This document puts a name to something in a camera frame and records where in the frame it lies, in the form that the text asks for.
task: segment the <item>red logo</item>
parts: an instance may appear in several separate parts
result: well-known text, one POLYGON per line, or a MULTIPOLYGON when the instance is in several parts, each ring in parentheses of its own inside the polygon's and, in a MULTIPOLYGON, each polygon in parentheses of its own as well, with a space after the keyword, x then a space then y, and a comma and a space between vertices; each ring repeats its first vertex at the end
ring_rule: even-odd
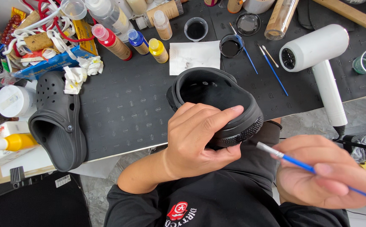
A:
POLYGON ((187 211, 187 203, 186 202, 179 202, 172 207, 169 214, 167 215, 170 220, 180 220, 183 218, 184 214, 187 211))

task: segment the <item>yellow box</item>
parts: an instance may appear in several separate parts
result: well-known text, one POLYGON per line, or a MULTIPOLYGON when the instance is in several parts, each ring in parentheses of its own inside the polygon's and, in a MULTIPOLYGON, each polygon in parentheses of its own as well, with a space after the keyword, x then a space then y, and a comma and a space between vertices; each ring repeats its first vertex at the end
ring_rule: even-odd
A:
MULTIPOLYGON (((78 39, 88 39, 93 36, 92 29, 90 28, 90 25, 86 23, 84 20, 72 20, 75 26, 75 32, 78 36, 78 39)), ((98 56, 95 41, 82 41, 79 42, 79 45, 82 49, 88 51, 91 54, 94 54, 98 56)))

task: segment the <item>hair dryer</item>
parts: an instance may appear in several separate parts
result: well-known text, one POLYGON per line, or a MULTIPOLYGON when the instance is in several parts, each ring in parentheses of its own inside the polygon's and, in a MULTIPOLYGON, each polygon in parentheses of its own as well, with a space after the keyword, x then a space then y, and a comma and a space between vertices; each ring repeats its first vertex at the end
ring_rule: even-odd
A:
POLYGON ((312 66, 329 123, 339 138, 344 135, 347 118, 329 59, 343 54, 348 45, 346 29, 331 24, 288 42, 280 50, 281 65, 288 72, 298 72, 312 66))

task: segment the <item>yellow paint bottle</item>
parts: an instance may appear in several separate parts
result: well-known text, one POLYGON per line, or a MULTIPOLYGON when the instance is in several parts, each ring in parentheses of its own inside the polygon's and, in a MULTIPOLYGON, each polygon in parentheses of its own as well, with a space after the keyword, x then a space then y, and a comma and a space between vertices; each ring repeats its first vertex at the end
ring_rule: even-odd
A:
POLYGON ((149 44, 148 49, 150 50, 150 53, 156 59, 157 62, 165 63, 168 61, 169 54, 161 41, 157 39, 150 39, 148 44, 149 44))
POLYGON ((12 134, 0 139, 0 150, 17 152, 22 149, 36 146, 38 146, 38 143, 30 133, 12 134))

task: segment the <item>black work mat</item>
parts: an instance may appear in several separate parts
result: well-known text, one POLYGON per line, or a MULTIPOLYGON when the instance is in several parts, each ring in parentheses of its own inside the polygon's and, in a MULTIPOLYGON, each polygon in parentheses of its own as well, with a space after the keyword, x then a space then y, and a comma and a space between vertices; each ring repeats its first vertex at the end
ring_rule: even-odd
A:
MULTIPOLYGON (((202 41, 216 41, 209 8, 200 0, 183 4, 184 14, 170 20, 172 38, 164 41, 155 28, 140 30, 149 41, 161 40, 169 52, 171 42, 191 42, 184 25, 202 17, 209 25, 202 41)), ((104 63, 103 73, 88 77, 80 93, 80 125, 86 137, 85 161, 151 147, 168 141, 168 120, 174 114, 166 91, 176 76, 169 76, 169 61, 159 64, 152 55, 140 55, 130 44, 133 57, 122 61, 96 43, 104 63)))
MULTIPOLYGON (((218 40, 228 33, 233 33, 229 23, 231 22, 235 27, 236 18, 245 12, 242 9, 236 14, 229 13, 226 9, 226 3, 227 0, 223 0, 222 4, 210 7, 211 18, 218 40)), ((366 3, 351 6, 366 13, 366 3)), ((262 26, 256 34, 242 36, 246 49, 259 73, 258 75, 256 75, 244 52, 232 59, 222 58, 225 71, 234 75, 237 83, 253 94, 266 120, 323 107, 312 70, 309 68, 297 73, 287 72, 282 68, 278 55, 284 44, 308 34, 312 30, 303 28, 298 19, 293 17, 284 39, 278 41, 267 40, 264 37, 264 31, 273 8, 274 5, 267 12, 259 14, 262 26), (281 89, 257 44, 264 45, 280 66, 279 68, 273 67, 288 96, 281 89)), ((366 28, 355 24, 355 31, 349 32, 349 37, 350 45, 346 52, 330 60, 343 102, 366 96, 366 75, 357 74, 352 67, 353 60, 366 51, 366 28)))
MULTIPOLYGON (((226 10, 226 3, 227 0, 223 0, 214 7, 207 7, 202 0, 183 3, 184 14, 170 20, 172 38, 162 41, 166 49, 169 50, 171 42, 190 42, 183 29, 192 17, 202 17, 208 23, 208 34, 202 41, 219 40, 225 34, 232 33, 229 22, 234 25, 244 10, 231 14, 226 10)), ((353 7, 366 13, 366 3, 353 7)), ((223 57, 221 69, 234 75, 238 84, 254 95, 265 119, 323 107, 311 69, 289 73, 281 65, 280 68, 274 68, 289 94, 286 97, 258 49, 257 43, 266 46, 280 64, 278 53, 281 47, 288 41, 312 32, 302 28, 298 19, 293 18, 284 39, 267 40, 264 30, 272 10, 259 14, 262 26, 257 34, 244 37, 259 74, 256 75, 245 53, 233 59, 223 57)), ((366 96, 366 75, 358 75, 352 69, 352 60, 366 50, 366 29, 355 25, 355 31, 349 33, 349 49, 330 61, 342 101, 366 96)), ((140 32, 147 40, 159 39, 155 28, 140 32)), ((165 93, 175 78, 169 76, 169 61, 159 64, 151 55, 142 56, 130 44, 128 46, 133 51, 133 57, 129 61, 122 61, 97 44, 104 62, 103 73, 90 76, 80 93, 80 124, 88 150, 85 161, 167 142, 167 122, 174 112, 168 105, 165 93)))

